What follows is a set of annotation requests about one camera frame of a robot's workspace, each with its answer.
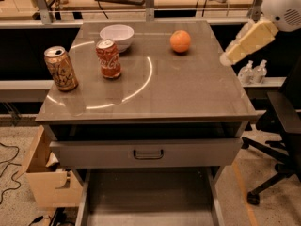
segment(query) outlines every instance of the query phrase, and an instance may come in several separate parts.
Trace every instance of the brown soda can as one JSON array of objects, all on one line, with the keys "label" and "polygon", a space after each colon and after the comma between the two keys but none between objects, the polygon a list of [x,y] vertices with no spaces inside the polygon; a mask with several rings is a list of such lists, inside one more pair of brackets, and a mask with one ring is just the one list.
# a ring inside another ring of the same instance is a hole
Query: brown soda can
[{"label": "brown soda can", "polygon": [[96,44],[96,54],[101,64],[104,78],[118,78],[121,75],[119,52],[112,40],[100,40]]},{"label": "brown soda can", "polygon": [[63,47],[55,46],[47,49],[44,52],[44,59],[59,90],[69,91],[78,86],[69,54]]}]

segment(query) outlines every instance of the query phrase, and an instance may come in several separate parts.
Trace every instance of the bowl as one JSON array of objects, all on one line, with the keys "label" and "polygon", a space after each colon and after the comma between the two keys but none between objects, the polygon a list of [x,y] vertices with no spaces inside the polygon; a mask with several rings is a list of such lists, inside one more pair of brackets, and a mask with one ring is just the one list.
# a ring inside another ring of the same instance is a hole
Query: bowl
[{"label": "bowl", "polygon": [[105,27],[100,36],[103,40],[111,39],[117,45],[119,53],[122,53],[129,48],[133,42],[134,31],[127,25],[110,25]]}]

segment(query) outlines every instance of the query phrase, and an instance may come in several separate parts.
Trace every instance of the black chair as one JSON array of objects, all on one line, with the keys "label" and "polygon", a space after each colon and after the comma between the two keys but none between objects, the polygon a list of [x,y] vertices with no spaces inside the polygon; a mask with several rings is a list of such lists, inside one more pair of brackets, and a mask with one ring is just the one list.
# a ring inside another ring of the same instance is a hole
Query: black chair
[{"label": "black chair", "polygon": [[[279,162],[275,165],[276,175],[248,192],[247,202],[254,205],[260,203],[261,192],[284,178],[295,174],[301,182],[301,120],[297,113],[297,109],[301,108],[301,57],[280,90],[268,92],[267,98],[270,106],[259,118],[256,128],[280,134],[281,141],[266,141],[265,143],[270,146],[265,146],[242,137],[243,149],[252,146]],[[271,147],[284,149],[287,152],[280,153]]]}]

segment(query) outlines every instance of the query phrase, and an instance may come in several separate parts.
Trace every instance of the white bottle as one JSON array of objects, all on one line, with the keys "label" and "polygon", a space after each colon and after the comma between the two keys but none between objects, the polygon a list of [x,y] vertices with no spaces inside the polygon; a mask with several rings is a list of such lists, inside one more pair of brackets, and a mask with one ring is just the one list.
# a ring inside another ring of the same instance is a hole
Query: white bottle
[{"label": "white bottle", "polygon": [[252,83],[260,84],[262,83],[263,78],[266,76],[266,60],[263,60],[260,65],[256,66],[253,70]]},{"label": "white bottle", "polygon": [[251,82],[251,78],[253,77],[252,65],[253,61],[249,60],[247,65],[245,65],[238,73],[238,79],[244,85],[247,85]]}]

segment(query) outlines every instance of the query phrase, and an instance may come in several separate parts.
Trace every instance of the orange fruit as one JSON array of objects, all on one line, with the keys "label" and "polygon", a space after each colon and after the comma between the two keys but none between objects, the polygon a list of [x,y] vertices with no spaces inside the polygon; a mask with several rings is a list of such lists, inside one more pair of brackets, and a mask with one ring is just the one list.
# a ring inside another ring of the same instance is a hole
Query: orange fruit
[{"label": "orange fruit", "polygon": [[186,52],[190,42],[190,35],[184,30],[177,30],[170,36],[170,46],[177,53]]}]

